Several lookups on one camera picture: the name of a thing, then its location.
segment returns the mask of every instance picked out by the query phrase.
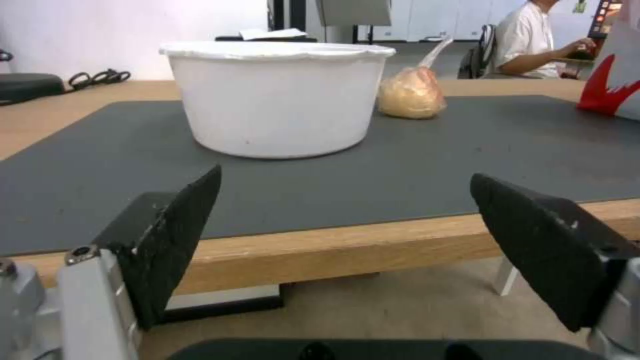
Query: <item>chair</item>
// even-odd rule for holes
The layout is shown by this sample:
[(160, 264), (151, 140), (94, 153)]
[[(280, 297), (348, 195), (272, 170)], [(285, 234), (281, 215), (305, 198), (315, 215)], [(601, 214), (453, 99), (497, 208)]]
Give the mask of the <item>chair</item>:
[(495, 25), (482, 27), (478, 44), (470, 49), (460, 63), (458, 79), (478, 79), (486, 74), (496, 48)]

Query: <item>person's arm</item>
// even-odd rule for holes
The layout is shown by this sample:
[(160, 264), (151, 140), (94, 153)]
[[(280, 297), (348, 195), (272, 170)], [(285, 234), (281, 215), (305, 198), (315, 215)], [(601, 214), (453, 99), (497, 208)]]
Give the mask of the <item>person's arm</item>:
[(592, 48), (594, 46), (595, 43), (592, 39), (584, 38), (574, 41), (559, 50), (547, 51), (545, 53), (535, 55), (518, 55), (512, 60), (502, 64), (498, 69), (503, 74), (521, 75), (550, 63), (554, 58), (565, 58), (572, 52), (579, 50), (581, 47)]
[(502, 64), (498, 69), (506, 75), (522, 75), (546, 65), (558, 57), (560, 56), (558, 56), (555, 51), (535, 55), (518, 55), (512, 60)]

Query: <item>paper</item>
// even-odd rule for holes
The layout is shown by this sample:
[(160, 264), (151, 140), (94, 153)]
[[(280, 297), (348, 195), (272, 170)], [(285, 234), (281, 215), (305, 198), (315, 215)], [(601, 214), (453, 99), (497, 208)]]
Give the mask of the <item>paper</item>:
[(240, 31), (243, 40), (254, 40), (258, 38), (292, 38), (303, 37), (307, 33), (298, 29), (284, 29), (276, 31), (264, 31), (261, 29), (247, 29)]

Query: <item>screw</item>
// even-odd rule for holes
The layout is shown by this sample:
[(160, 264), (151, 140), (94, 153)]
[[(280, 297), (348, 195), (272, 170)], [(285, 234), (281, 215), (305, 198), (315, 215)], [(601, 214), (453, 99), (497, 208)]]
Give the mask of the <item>screw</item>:
[(67, 252), (67, 255), (65, 256), (65, 264), (67, 264), (67, 266), (71, 266), (96, 258), (97, 256), (100, 256), (100, 249), (98, 249), (98, 246), (94, 244), (80, 246)]
[(15, 263), (11, 259), (0, 258), (0, 278), (15, 278), (17, 276)]

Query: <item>white cabinet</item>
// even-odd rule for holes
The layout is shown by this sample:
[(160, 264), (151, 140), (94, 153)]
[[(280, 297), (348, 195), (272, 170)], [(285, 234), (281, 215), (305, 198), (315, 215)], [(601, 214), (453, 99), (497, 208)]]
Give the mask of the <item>white cabinet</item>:
[[(409, 16), (411, 14), (411, 3), (414, 0), (391, 0), (391, 26), (375, 26), (373, 28), (373, 40), (405, 41), (408, 35)], [(358, 27), (358, 40), (366, 41), (369, 36), (369, 26), (360, 25)]]
[(413, 0), (407, 40), (453, 35), (457, 17), (458, 0)]
[(489, 22), (491, 0), (458, 0), (455, 40), (480, 39), (483, 25)]

